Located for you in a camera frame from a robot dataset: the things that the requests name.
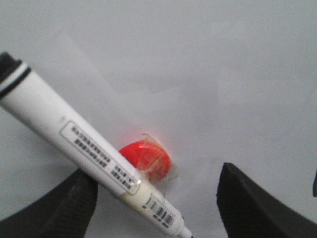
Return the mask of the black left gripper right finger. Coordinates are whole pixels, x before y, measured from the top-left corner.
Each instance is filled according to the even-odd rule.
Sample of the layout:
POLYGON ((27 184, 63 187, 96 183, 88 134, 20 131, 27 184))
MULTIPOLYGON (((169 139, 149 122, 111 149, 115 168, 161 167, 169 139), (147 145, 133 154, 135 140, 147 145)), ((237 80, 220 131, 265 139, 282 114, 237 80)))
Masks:
POLYGON ((232 163, 224 163, 217 206, 230 238, 315 238, 316 223, 287 207, 232 163))

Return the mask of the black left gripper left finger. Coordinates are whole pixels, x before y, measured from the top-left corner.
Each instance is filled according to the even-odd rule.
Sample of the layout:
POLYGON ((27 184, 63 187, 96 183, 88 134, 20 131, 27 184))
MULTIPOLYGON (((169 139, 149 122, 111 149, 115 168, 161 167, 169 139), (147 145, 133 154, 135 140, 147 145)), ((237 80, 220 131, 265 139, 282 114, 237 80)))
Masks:
POLYGON ((76 170, 49 193, 0 222, 2 238, 83 238, 95 211, 98 184, 76 170))

